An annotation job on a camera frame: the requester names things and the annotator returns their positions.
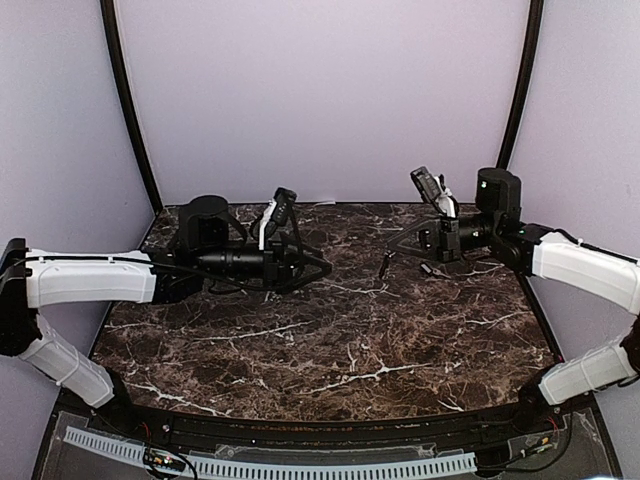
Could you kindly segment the key with black head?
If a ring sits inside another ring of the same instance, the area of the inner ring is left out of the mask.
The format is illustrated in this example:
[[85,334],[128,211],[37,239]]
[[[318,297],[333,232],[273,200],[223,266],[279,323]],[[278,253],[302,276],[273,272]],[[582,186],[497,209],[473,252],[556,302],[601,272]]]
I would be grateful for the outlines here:
[[391,251],[387,251],[384,256],[383,256],[383,260],[378,272],[378,277],[380,279],[383,279],[385,277],[386,271],[389,268],[390,265],[390,261],[392,259],[392,257],[394,256],[394,253]]

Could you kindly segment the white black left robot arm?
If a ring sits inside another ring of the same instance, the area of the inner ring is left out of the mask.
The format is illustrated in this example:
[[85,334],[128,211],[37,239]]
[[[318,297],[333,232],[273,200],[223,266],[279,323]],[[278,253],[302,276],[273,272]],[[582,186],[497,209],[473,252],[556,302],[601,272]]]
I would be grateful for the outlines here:
[[[205,195],[178,209],[178,228],[165,248],[115,254],[53,253],[10,240],[1,256],[1,353],[35,367],[84,403],[101,410],[120,436],[141,427],[140,412],[119,375],[63,339],[40,314],[45,306],[120,301],[174,304],[206,281],[226,293],[285,294],[332,270],[321,251],[303,243],[295,194],[277,189],[264,212],[244,227],[226,199]],[[294,228],[284,233],[285,226]]]

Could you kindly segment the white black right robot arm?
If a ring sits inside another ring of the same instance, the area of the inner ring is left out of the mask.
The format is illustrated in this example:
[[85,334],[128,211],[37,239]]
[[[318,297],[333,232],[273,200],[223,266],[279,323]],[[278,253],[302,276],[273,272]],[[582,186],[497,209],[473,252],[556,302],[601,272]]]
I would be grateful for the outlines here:
[[[632,315],[639,313],[639,262],[585,243],[563,229],[521,219],[521,180],[511,172],[485,167],[477,174],[473,215],[462,215],[442,176],[426,167],[410,178],[434,218],[416,221],[387,243],[390,253],[450,264],[464,253],[485,248],[515,273],[558,281],[608,300]],[[521,434],[534,432],[549,406],[639,376],[639,326],[579,358],[538,374],[521,389],[510,424]]]

